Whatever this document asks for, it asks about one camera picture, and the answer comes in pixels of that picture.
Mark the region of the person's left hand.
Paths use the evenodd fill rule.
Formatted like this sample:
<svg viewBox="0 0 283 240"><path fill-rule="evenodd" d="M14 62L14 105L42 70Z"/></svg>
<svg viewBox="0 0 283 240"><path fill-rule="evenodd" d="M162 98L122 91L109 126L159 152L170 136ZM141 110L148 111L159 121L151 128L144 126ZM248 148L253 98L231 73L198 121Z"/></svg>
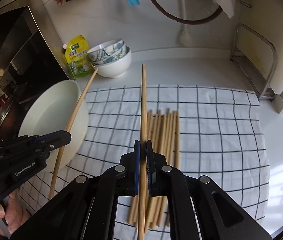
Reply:
<svg viewBox="0 0 283 240"><path fill-rule="evenodd" d="M6 209L0 205L0 219L4 219L8 224L8 231L14 233L21 225L30 218L28 210L20 204L19 190L16 189L9 194ZM5 236L5 232L0 228L0 235Z"/></svg>

